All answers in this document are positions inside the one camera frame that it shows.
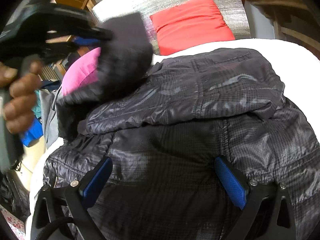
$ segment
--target shiny black fabric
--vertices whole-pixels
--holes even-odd
[[[320,149],[284,84],[252,49],[169,58],[122,99],[92,110],[47,160],[44,181],[81,179],[107,155],[112,175],[89,209],[107,239],[214,239],[240,210],[213,171],[225,155],[248,178],[288,185],[297,240],[320,220]]]

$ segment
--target jacket zipper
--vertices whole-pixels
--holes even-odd
[[[58,182],[58,176],[56,176],[56,180],[55,180],[55,182],[54,182],[54,184],[53,184],[53,188],[55,188],[55,187],[56,187],[57,182]]]

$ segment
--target white bed sheet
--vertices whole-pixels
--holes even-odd
[[[307,49],[297,44],[281,40],[245,39],[236,41],[219,41],[198,45],[172,55],[153,55],[152,64],[165,58],[195,55],[210,52],[218,48],[248,48],[259,51],[272,65],[273,70],[285,84],[284,95],[293,101],[305,114],[316,135],[320,138],[319,88],[320,61]],[[63,145],[58,138],[40,158],[30,183],[30,212],[26,223],[26,240],[30,239],[34,198],[43,186],[43,167],[51,153]]]

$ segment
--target screw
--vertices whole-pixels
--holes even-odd
[[[74,181],[72,181],[71,183],[70,183],[70,186],[71,187],[76,187],[76,186],[78,186],[79,185],[79,181],[77,181],[77,180],[74,180]]]
[[[43,191],[46,191],[48,188],[49,188],[49,186],[46,184],[46,185],[44,185],[44,186],[42,187],[42,190],[43,190]]]
[[[258,185],[258,181],[256,179],[250,179],[249,183],[251,186],[257,186]]]
[[[287,185],[284,182],[280,182],[279,186],[282,189],[286,189],[287,188]]]

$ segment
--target beige floor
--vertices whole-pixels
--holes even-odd
[[[30,180],[33,170],[40,159],[45,153],[45,142],[42,136],[37,143],[31,147],[25,147],[25,155],[21,163],[21,170],[16,171],[18,178],[27,191],[30,191]]]

